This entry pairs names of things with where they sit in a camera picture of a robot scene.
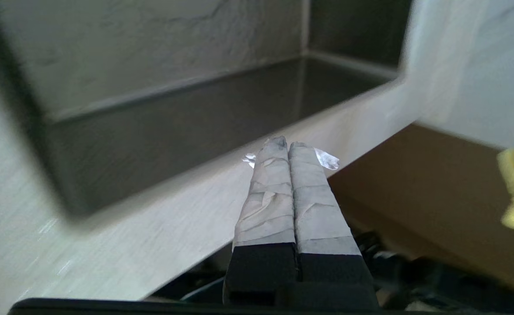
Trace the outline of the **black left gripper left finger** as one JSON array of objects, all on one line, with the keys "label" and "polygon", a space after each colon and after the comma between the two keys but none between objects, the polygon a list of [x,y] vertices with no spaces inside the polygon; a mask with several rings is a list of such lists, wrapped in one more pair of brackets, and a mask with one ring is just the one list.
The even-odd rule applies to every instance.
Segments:
[{"label": "black left gripper left finger", "polygon": [[283,136],[268,139],[255,155],[248,196],[234,229],[224,279],[227,305],[275,305],[297,281],[294,200]]}]

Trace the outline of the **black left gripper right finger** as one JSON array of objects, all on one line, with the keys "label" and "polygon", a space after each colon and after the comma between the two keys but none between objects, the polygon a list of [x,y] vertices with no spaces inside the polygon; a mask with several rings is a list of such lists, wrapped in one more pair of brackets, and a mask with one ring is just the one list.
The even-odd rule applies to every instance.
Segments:
[{"label": "black left gripper right finger", "polygon": [[289,150],[301,281],[371,286],[373,279],[313,147]]}]

